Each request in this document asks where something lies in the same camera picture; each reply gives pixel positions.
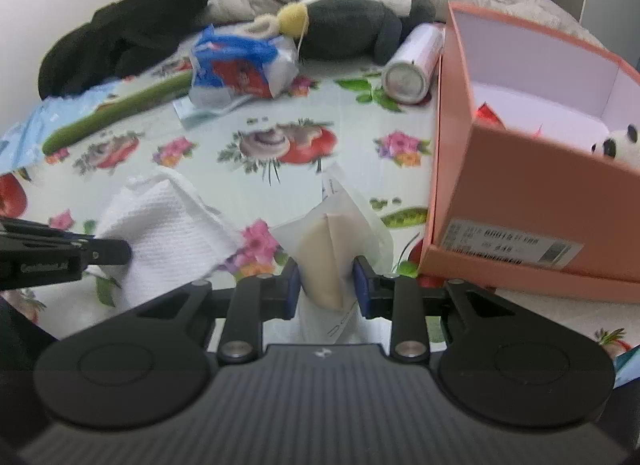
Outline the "translucent white pouch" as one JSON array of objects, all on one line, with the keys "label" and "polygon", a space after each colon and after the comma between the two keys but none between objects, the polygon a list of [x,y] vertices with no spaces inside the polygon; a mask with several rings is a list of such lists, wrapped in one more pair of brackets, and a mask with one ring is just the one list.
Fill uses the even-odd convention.
[{"label": "translucent white pouch", "polygon": [[322,174],[322,202],[306,216],[271,231],[300,272],[293,326],[276,329],[276,341],[303,344],[388,345],[390,323],[359,313],[352,263],[367,259],[375,272],[390,271],[394,242],[390,231],[339,165]]}]

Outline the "white paper towel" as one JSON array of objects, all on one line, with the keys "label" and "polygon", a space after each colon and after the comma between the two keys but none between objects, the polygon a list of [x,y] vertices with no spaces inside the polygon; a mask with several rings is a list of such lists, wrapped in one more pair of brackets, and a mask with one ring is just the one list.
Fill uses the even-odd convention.
[{"label": "white paper towel", "polygon": [[96,237],[124,240],[132,251],[126,266],[100,266],[116,283],[119,311],[209,277],[242,244],[240,232],[186,177],[163,167],[127,181],[103,211]]}]

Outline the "blue tissue pack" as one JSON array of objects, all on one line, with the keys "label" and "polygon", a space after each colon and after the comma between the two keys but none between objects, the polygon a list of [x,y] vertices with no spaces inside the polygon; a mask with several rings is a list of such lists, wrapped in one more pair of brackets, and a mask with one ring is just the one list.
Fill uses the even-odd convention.
[{"label": "blue tissue pack", "polygon": [[209,26],[195,41],[189,99],[196,108],[227,112],[251,99],[276,99],[298,75],[294,41],[221,34]]}]

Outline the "floral bed sheet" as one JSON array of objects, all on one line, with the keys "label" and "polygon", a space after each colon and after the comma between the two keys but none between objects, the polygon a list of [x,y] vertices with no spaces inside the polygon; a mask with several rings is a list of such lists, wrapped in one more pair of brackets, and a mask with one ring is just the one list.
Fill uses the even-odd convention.
[{"label": "floral bed sheet", "polygon": [[[400,104],[382,88],[382,70],[364,58],[305,61],[288,91],[251,99],[214,116],[188,95],[129,116],[50,156],[43,141],[97,108],[193,66],[184,53],[149,72],[52,99],[1,142],[1,214],[96,237],[115,194],[158,167],[178,171],[204,203],[242,235],[241,247],[205,277],[216,289],[261,273],[278,274],[290,257],[271,231],[322,202],[322,174],[339,165],[390,231],[390,271],[424,274],[420,260],[430,215],[440,60],[428,102]],[[100,266],[79,281],[2,291],[23,315],[58,337],[122,312],[116,283]]]}]

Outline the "pink cardboard box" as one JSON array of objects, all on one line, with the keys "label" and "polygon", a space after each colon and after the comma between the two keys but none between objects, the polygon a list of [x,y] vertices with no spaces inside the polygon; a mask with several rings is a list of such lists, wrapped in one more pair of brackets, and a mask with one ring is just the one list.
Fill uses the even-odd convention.
[{"label": "pink cardboard box", "polygon": [[603,140],[639,74],[557,30],[450,4],[420,271],[559,297],[639,299],[639,173]]}]

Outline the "green massage brush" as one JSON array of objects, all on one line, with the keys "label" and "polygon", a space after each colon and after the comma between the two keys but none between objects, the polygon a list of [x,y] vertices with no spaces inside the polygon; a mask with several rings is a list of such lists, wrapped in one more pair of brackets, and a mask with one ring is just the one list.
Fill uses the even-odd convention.
[{"label": "green massage brush", "polygon": [[115,124],[117,121],[185,96],[191,88],[192,74],[192,70],[184,70],[174,77],[154,84],[154,86],[127,95],[124,99],[113,101],[107,106],[97,108],[93,113],[73,122],[73,124],[56,129],[43,141],[42,154],[50,156],[62,148],[74,145],[86,139],[87,136]]}]

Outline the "white spray can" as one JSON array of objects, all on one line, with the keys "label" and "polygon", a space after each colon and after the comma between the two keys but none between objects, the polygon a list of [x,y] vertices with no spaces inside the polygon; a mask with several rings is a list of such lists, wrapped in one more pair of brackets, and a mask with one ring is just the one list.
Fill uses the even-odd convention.
[{"label": "white spray can", "polygon": [[444,38],[444,29],[436,24],[420,24],[410,32],[382,72],[382,88],[390,99],[408,105],[425,99]]}]

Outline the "black garment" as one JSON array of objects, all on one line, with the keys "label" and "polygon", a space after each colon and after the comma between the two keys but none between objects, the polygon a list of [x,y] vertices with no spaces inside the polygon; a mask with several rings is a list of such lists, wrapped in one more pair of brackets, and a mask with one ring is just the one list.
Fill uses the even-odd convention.
[{"label": "black garment", "polygon": [[99,9],[44,56],[41,99],[84,92],[104,80],[139,75],[174,54],[208,0],[120,0]]}]

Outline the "small panda plush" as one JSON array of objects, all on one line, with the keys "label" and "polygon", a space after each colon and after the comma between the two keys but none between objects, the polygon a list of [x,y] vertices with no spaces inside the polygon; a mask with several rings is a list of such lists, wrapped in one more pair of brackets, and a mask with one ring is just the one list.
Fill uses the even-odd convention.
[{"label": "small panda plush", "polygon": [[602,142],[593,144],[591,152],[639,169],[639,129],[630,124],[625,129],[612,131]]}]

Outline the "grey penguin plush toy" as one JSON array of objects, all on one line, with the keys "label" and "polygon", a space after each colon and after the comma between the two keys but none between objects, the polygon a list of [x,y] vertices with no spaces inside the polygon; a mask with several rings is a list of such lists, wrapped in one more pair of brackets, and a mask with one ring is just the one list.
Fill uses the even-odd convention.
[{"label": "grey penguin plush toy", "polygon": [[259,40],[291,38],[303,58],[329,61],[367,54],[384,65],[416,26],[435,17],[431,0],[299,0],[255,17],[238,32]]}]

